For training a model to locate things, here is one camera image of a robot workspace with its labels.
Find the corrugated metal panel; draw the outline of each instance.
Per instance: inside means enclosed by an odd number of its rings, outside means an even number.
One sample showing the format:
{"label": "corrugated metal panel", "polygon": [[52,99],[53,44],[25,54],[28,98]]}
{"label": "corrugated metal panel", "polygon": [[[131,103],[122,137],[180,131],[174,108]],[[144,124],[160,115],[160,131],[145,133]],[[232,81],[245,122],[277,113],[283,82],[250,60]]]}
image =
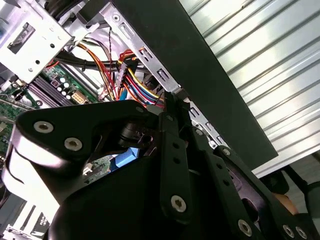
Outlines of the corrugated metal panel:
{"label": "corrugated metal panel", "polygon": [[320,1],[180,0],[279,156],[320,149]]}

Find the wire bundle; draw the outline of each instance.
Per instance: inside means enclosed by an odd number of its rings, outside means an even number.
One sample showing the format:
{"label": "wire bundle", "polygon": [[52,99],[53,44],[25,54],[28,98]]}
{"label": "wire bundle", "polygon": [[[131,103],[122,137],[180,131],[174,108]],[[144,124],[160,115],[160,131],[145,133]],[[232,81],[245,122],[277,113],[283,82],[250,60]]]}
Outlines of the wire bundle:
{"label": "wire bundle", "polygon": [[[118,62],[122,64],[127,57],[131,57],[133,55],[134,53],[130,49],[127,49],[126,51],[120,54]],[[148,90],[137,79],[131,68],[128,68],[127,74],[124,75],[123,86],[135,101],[141,103],[145,107],[147,105],[156,105],[158,107],[164,106],[163,99],[161,99],[160,96]]]}
{"label": "wire bundle", "polygon": [[101,62],[100,59],[92,51],[90,51],[87,47],[85,47],[81,43],[78,44],[78,47],[85,50],[92,57],[96,66],[98,67],[98,70],[99,70],[100,75],[103,79],[103,82],[105,84],[105,87],[106,87],[106,90],[109,94],[109,97],[111,98],[112,101],[118,101],[119,96],[117,94],[115,83],[114,83],[114,80],[112,79],[112,76],[111,76],[111,72],[109,70],[107,70],[104,63]]}

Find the metal bracket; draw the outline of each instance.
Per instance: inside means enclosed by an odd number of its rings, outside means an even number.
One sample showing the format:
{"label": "metal bracket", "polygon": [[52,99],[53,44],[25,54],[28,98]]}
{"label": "metal bracket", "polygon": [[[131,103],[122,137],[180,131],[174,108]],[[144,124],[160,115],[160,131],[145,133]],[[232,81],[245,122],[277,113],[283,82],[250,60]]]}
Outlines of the metal bracket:
{"label": "metal bracket", "polygon": [[174,100],[166,93],[167,112],[159,115],[161,141],[160,204],[165,216],[180,224],[189,224],[193,203],[189,179],[186,142],[179,137]]}
{"label": "metal bracket", "polygon": [[246,192],[240,190],[239,195],[250,198],[253,204],[258,206],[259,227],[266,234],[267,239],[280,239],[281,237],[302,239],[297,229],[303,228],[300,227],[298,220],[273,196],[232,149],[218,146],[214,154],[221,157],[226,167],[240,180]]}

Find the green circuit board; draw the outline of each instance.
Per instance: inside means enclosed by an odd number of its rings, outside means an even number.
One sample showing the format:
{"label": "green circuit board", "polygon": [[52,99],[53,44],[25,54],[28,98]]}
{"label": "green circuit board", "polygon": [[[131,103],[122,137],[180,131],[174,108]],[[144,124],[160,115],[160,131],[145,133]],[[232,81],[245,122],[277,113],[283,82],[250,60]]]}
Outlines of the green circuit board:
{"label": "green circuit board", "polygon": [[70,84],[70,88],[73,91],[79,90],[86,98],[88,103],[97,103],[97,98],[89,93],[81,84],[79,84],[73,77],[65,73],[65,71],[59,66],[43,69],[41,75],[45,76],[49,81],[58,80],[59,78],[65,78],[66,82]]}
{"label": "green circuit board", "polygon": [[[9,103],[15,103],[20,106],[19,102],[10,100],[12,93],[16,91],[15,88],[9,87],[7,90],[0,93],[0,99]],[[28,94],[25,94],[25,98],[29,101],[30,109],[38,109],[39,106],[36,101]],[[1,102],[0,104],[0,156],[4,156],[7,152],[10,136],[14,126],[16,118],[26,110],[24,108],[17,107],[13,104]]]}

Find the red wire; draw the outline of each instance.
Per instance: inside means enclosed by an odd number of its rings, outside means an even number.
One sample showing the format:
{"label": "red wire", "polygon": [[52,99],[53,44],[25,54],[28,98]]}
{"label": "red wire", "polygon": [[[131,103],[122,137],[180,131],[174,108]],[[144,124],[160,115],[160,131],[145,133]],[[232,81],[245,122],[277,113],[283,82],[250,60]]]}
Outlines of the red wire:
{"label": "red wire", "polygon": [[106,74],[106,77],[109,79],[109,83],[111,84],[114,93],[115,93],[115,99],[118,101],[119,100],[119,96],[117,94],[116,91],[116,86],[113,83],[112,79],[111,79],[111,73],[108,72],[108,70],[106,69],[106,66],[100,61],[100,59],[93,53],[91,52],[92,55],[94,55],[94,57],[98,60],[98,63],[100,64],[100,67],[102,68],[103,72]]}
{"label": "red wire", "polygon": [[48,65],[48,66],[46,66],[46,68],[53,68],[53,67],[55,67],[55,66],[57,66],[59,64],[59,61],[56,61],[56,63],[54,63],[54,64],[52,64],[52,65]]}
{"label": "red wire", "polygon": [[134,86],[134,88],[138,91],[138,93],[140,94],[140,96],[143,97],[143,99],[144,99],[145,101],[147,101],[148,103],[155,104],[154,101],[152,102],[152,101],[150,101],[148,98],[146,98],[146,97],[144,96],[144,94],[140,91],[140,89],[139,89],[139,88],[137,87],[137,85],[130,79],[130,77],[129,77],[128,75],[126,75],[125,77],[126,77],[126,79],[129,81],[129,83]]}

